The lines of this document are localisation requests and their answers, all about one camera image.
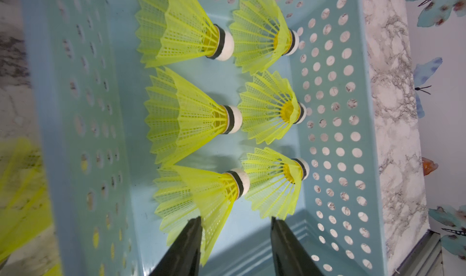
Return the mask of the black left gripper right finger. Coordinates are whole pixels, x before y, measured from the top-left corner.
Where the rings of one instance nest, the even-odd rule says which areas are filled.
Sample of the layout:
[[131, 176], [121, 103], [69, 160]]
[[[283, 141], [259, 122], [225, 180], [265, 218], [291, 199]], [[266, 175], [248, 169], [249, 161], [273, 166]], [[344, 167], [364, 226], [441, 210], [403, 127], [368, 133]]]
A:
[[322, 276], [287, 223], [271, 218], [271, 245], [277, 276]]

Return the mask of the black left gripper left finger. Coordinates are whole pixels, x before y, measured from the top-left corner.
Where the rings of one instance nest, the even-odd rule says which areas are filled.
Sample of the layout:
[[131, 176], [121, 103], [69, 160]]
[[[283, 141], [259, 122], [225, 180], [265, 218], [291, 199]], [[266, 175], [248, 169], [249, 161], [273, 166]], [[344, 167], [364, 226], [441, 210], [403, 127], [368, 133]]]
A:
[[198, 276], [203, 228], [201, 217], [188, 221], [150, 276]]

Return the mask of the yellow shuttlecock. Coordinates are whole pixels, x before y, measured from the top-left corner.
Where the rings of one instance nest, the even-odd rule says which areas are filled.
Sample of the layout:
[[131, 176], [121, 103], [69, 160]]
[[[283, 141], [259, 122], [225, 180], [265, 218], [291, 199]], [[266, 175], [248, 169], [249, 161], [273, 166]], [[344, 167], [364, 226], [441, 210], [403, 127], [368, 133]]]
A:
[[40, 147], [26, 137], [1, 140], [1, 267], [52, 223]]
[[227, 61], [234, 39], [214, 24], [198, 0], [138, 0], [137, 50], [147, 68], [206, 57]]
[[269, 147], [256, 148], [241, 161], [250, 178], [245, 198], [261, 218], [294, 215], [303, 181], [310, 174], [303, 158], [289, 158]]
[[254, 75], [298, 49], [300, 38], [290, 29], [275, 0], [240, 0], [229, 25], [235, 65]]
[[158, 67], [156, 72], [144, 102], [155, 164], [173, 165], [215, 137], [240, 130], [243, 117], [237, 107], [219, 105], [168, 67]]
[[281, 140], [307, 115], [307, 108], [298, 102], [289, 80], [277, 71], [254, 74], [240, 93], [238, 108], [243, 116], [241, 129], [257, 144]]
[[205, 266], [235, 202], [248, 193], [250, 177], [242, 169], [220, 174], [177, 165], [162, 166], [158, 174], [155, 214], [161, 218], [167, 245], [175, 242], [189, 220], [200, 217], [200, 264]]

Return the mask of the light blue perforated storage box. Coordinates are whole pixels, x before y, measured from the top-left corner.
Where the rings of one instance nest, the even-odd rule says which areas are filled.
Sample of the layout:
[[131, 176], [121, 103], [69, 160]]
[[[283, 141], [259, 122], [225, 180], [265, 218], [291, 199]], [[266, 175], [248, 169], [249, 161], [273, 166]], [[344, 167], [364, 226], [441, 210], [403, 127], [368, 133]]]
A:
[[[147, 276], [167, 251], [137, 51], [138, 0], [20, 0], [67, 276]], [[199, 0], [228, 27], [241, 0]], [[286, 221], [327, 276], [385, 276], [362, 0], [276, 0], [300, 43], [270, 70], [307, 109], [271, 148], [310, 166]]]

